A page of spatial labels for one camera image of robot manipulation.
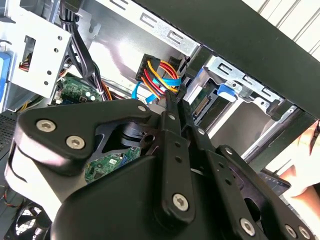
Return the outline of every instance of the cooling fan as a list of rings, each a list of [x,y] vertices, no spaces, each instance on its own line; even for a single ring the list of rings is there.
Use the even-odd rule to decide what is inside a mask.
[[[51,221],[44,209],[26,200],[17,210],[5,240],[50,240]]]

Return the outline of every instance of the circuit board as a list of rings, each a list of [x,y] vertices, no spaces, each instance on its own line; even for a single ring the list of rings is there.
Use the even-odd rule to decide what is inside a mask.
[[[58,82],[51,105],[101,102],[101,96],[81,78],[68,74]],[[131,147],[124,154],[110,154],[90,162],[85,169],[85,180],[91,183],[140,156],[141,149]]]
[[[191,103],[190,109],[191,112],[194,113],[197,108],[201,105],[201,103],[204,102],[205,98],[215,89],[215,85],[211,82],[208,81],[203,89],[200,91],[198,96],[194,99],[194,101]]]
[[[123,165],[137,159],[141,149],[131,147],[125,154],[110,154],[90,162],[85,169],[85,181],[89,184],[93,181],[121,168]]]
[[[56,106],[101,101],[101,96],[95,89],[82,82],[81,78],[69,74],[57,84],[52,105]]]

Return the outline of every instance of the white wall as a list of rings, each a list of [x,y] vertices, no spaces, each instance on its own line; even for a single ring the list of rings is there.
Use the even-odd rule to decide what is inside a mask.
[[[243,0],[320,61],[320,0]]]

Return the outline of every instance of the black wire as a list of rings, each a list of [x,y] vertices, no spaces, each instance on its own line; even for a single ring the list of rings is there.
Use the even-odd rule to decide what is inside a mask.
[[[71,47],[68,49],[68,53],[71,56],[72,63],[76,66],[82,77],[87,79],[95,72],[94,63],[89,50],[78,32],[76,15],[66,8],[65,0],[61,0],[60,2],[60,21],[62,28],[71,33],[71,46],[74,47],[79,57],[81,68],[79,68],[75,53]]]
[[[103,101],[111,100],[102,86],[103,83],[100,70],[92,60],[91,55],[79,34],[76,25],[76,15],[66,8],[65,0],[61,0],[60,2],[60,21],[61,27],[71,33],[71,43],[68,47],[68,55],[72,64],[91,87],[97,89],[98,92],[103,92],[101,94]]]

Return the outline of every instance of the person's hand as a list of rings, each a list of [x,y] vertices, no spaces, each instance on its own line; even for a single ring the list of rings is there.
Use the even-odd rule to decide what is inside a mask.
[[[315,122],[292,143],[293,166],[280,177],[291,183],[285,193],[288,197],[302,194],[309,186],[320,183],[320,136],[311,147],[311,141],[319,122]]]

